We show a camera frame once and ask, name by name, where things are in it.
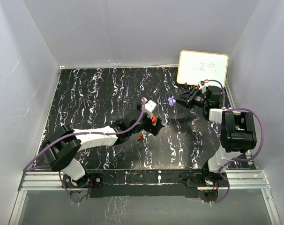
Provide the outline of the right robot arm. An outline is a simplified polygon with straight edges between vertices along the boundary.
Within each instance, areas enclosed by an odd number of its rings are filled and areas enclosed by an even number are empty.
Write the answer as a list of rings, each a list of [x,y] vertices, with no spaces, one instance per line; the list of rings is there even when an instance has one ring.
[[[198,86],[168,99],[192,109],[197,106],[207,121],[221,126],[220,146],[215,154],[205,162],[201,172],[184,174],[183,179],[212,186],[222,180],[227,166],[241,154],[255,148],[257,143],[254,118],[250,112],[230,111],[221,107],[224,89],[217,86]]]

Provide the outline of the lilac earbud charging case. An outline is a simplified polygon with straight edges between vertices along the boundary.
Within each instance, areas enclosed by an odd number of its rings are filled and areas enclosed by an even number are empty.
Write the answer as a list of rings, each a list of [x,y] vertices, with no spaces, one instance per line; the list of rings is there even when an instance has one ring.
[[[169,104],[170,106],[174,106],[175,103],[176,103],[176,100],[175,100],[173,97],[169,97],[169,98],[168,98],[168,104]]]

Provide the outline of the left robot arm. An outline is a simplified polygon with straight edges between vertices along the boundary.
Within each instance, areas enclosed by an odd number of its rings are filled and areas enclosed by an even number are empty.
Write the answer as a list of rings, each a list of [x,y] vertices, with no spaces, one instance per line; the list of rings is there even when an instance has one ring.
[[[44,152],[51,171],[63,172],[78,187],[84,187],[89,182],[89,176],[84,165],[75,159],[77,152],[99,146],[120,145],[143,130],[156,136],[163,127],[160,117],[149,116],[136,109],[103,128],[76,130],[63,125],[43,142],[42,148],[58,141]]]

